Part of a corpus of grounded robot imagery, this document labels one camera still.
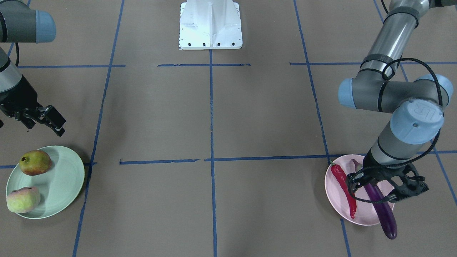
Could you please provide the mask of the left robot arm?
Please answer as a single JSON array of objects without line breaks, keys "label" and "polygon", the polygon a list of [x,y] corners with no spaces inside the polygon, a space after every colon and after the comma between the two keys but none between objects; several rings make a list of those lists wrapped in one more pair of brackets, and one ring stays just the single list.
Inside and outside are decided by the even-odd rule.
[{"label": "left robot arm", "polygon": [[453,93],[450,80],[432,73],[413,82],[392,78],[421,17],[431,8],[455,4],[455,0],[392,0],[358,74],[341,82],[338,101],[343,106],[391,114],[364,158],[365,167],[402,165],[438,135]]}]

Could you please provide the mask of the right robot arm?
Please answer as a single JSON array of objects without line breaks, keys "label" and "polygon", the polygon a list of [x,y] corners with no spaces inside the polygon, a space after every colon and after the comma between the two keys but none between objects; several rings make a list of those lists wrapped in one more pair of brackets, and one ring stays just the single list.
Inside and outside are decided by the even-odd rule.
[{"label": "right robot arm", "polygon": [[[48,43],[56,37],[52,16],[43,10],[31,9],[19,0],[1,1],[0,21],[2,43]],[[57,136],[62,136],[65,118],[54,106],[39,104],[36,91],[4,50],[1,50],[0,71],[3,114],[20,121],[28,129],[40,123],[50,127]]]}]

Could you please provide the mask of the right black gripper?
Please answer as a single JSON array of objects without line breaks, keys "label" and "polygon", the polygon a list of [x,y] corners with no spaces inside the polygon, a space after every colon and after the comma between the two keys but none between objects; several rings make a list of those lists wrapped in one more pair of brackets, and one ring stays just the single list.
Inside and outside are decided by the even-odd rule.
[{"label": "right black gripper", "polygon": [[24,75],[13,88],[2,92],[0,96],[2,112],[7,117],[20,121],[26,128],[32,129],[36,122],[33,119],[34,111],[25,111],[25,109],[36,109],[39,123],[50,127],[58,137],[65,133],[66,119],[53,105],[38,107],[37,93]]}]

